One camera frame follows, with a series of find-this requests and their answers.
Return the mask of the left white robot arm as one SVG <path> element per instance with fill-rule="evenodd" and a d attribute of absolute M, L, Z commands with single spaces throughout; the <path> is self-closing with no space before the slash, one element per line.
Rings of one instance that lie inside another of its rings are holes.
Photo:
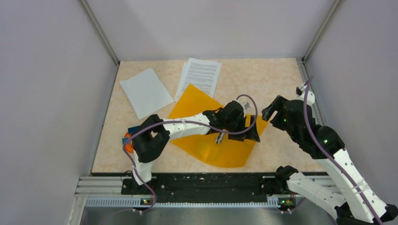
<path fill-rule="evenodd" d="M 233 100 L 216 110 L 206 110 L 196 115 L 161 119 L 157 114 L 149 116 L 131 136 L 134 151 L 132 176 L 133 188 L 140 194 L 149 191 L 152 164 L 168 142 L 193 135 L 227 134 L 230 140 L 260 142 L 256 127 L 256 115 L 250 116 L 246 126 L 245 106 Z"/>

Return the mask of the orange curved toy block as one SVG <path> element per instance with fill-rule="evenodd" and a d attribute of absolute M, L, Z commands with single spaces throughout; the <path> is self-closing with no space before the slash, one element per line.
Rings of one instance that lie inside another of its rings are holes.
<path fill-rule="evenodd" d="M 124 138 L 122 139 L 122 142 L 125 143 L 128 138 L 130 138 L 130 134 L 127 132 L 124 136 Z M 126 144 L 125 149 L 128 153 L 133 154 L 134 153 L 134 149 L 133 149 L 133 145 L 132 142 L 129 142 L 128 144 Z"/>

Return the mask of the metal folder clip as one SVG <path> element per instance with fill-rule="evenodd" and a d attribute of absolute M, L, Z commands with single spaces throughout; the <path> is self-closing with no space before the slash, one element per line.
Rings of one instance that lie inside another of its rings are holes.
<path fill-rule="evenodd" d="M 224 133 L 219 133 L 219 134 L 217 135 L 216 139 L 215 139 L 215 143 L 216 143 L 216 144 L 221 144 L 223 138 L 224 138 Z"/>

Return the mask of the printed paper stack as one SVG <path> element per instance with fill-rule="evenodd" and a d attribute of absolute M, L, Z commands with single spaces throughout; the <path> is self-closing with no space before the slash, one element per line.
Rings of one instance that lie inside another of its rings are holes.
<path fill-rule="evenodd" d="M 189 58 L 183 65 L 175 101 L 179 100 L 190 84 L 213 97 L 221 68 L 222 64 L 217 61 Z"/>

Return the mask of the orange plastic folder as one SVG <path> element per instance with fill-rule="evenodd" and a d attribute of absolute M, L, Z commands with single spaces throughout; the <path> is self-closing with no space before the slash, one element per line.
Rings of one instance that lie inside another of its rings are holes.
<path fill-rule="evenodd" d="M 222 104 L 211 98 L 200 89 L 190 84 L 177 101 L 169 118 L 194 116 L 206 110 L 216 110 Z M 191 135 L 174 139 L 171 142 L 194 156 L 196 159 L 217 167 L 237 168 L 246 164 L 256 141 L 230 140 L 224 136 L 220 144 L 216 144 L 217 133 L 209 135 Z"/>

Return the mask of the dark blue toy block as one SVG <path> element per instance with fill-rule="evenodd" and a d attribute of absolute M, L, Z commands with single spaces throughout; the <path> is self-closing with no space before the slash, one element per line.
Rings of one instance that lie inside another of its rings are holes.
<path fill-rule="evenodd" d="M 128 128 L 128 134 L 129 134 L 129 135 L 133 135 L 133 134 L 135 134 L 138 130 L 139 130 L 139 126 L 130 127 L 130 128 Z"/>

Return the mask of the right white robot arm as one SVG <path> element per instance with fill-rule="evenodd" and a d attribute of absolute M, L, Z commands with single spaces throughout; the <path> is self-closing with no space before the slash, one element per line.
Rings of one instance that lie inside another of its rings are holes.
<path fill-rule="evenodd" d="M 276 171 L 275 187 L 279 192 L 302 195 L 324 209 L 338 225 L 380 225 L 398 216 L 397 206 L 385 203 L 369 187 L 337 132 L 315 122 L 303 96 L 294 100 L 277 96 L 262 110 L 262 118 L 287 132 L 338 188 L 337 192 L 331 191 L 287 165 Z"/>

